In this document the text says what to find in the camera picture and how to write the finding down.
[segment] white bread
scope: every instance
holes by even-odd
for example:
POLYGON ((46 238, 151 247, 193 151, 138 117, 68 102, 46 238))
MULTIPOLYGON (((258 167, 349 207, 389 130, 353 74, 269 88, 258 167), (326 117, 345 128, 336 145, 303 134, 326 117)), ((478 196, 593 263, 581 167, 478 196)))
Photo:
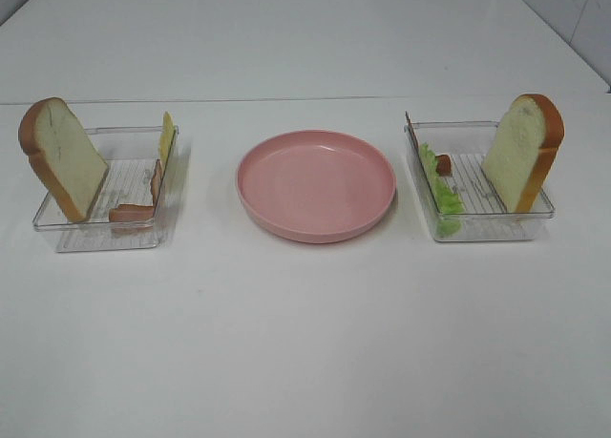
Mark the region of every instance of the white bread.
POLYGON ((33 104, 19 125, 19 143, 66 218, 88 219, 108 164, 66 103, 51 97, 33 104))
POLYGON ((482 171, 508 212, 530 211, 564 138, 558 109, 542 94, 523 94, 496 129, 482 171))

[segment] plastic container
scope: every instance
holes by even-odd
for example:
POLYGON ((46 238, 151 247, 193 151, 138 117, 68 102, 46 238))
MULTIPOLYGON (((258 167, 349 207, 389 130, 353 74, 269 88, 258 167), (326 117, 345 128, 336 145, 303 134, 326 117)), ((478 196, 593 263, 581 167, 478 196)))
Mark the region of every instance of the plastic container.
POLYGON ((85 130, 110 169, 90 218, 67 221, 51 194, 47 194, 33 219, 33 228, 42 233, 56 252, 157 247, 170 228, 171 206, 177 203, 172 184, 177 168, 178 127, 161 181, 155 212, 150 219, 110 222, 108 212, 119 204, 153 205, 151 176, 159 157, 161 127, 97 128, 85 130))
POLYGON ((497 122, 411 123, 405 127, 408 164, 432 237, 439 242, 533 240, 554 206, 543 190, 531 211, 508 213, 480 165, 495 137, 497 122), (442 214, 432 195, 418 154, 418 144, 428 143, 436 155, 447 154, 452 175, 443 177, 463 201, 463 214, 442 214))

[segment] lettuce leaf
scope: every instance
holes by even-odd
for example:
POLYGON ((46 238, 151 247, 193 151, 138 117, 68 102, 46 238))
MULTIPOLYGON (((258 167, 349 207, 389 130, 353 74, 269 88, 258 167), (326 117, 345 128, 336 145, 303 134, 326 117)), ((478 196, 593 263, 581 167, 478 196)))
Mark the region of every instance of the lettuce leaf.
MULTIPOLYGON (((442 214, 462 214, 465 208, 460 195, 454 193, 446 181, 437 174, 437 156, 426 142, 418 147, 420 160, 424 166, 427 180, 432 189, 439 212, 442 214)), ((451 236, 460 230, 459 220, 441 220, 437 224, 437 235, 441 238, 451 236)))

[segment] white tabletop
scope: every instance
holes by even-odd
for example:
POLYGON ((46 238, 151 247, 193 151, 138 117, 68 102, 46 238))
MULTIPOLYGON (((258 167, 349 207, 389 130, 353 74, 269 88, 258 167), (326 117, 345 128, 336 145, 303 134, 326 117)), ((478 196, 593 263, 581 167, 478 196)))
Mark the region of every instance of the white tabletop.
POLYGON ((31 0, 0 103, 601 94, 521 0, 31 0))
POLYGON ((498 119, 509 96, 76 104, 86 127, 180 126, 175 234, 55 254, 0 106, 0 435, 607 437, 609 98, 557 97, 566 137, 534 241, 434 242, 404 161, 415 121, 498 119), (378 147, 397 198, 362 237, 276 238, 234 187, 242 155, 327 128, 378 147))

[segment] bread crust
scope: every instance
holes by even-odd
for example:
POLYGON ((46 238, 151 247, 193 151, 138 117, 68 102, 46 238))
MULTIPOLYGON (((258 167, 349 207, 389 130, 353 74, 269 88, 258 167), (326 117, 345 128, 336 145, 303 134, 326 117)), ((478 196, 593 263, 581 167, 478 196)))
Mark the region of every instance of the bread crust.
MULTIPOLYGON (((66 106, 66 109, 70 110, 66 102, 59 97, 48 97, 32 104, 19 124, 19 145, 21 146, 21 150, 23 150, 23 152, 28 156, 30 166, 45 185, 47 190, 49 190, 49 192, 53 195, 53 198, 66 216, 66 219, 71 222, 84 221, 89 218, 94 205, 90 205, 87 214, 81 214, 78 211, 73 200, 70 198, 70 195, 49 166, 45 151, 41 149, 36 142, 36 119, 38 118, 40 111, 42 111, 42 109, 44 109, 49 102, 55 100, 63 103, 66 106)), ((98 185, 93 201, 97 200, 97 196, 102 189, 102 185, 107 175, 108 167, 104 173, 104 178, 98 185)))
POLYGON ((554 163, 558 147, 564 139, 564 123, 554 103, 543 94, 523 94, 516 101, 525 97, 533 99, 543 113, 545 118, 545 138, 539 146, 537 161, 535 161, 531 175, 526 185, 524 185, 515 212, 530 211, 543 185, 543 181, 554 163))

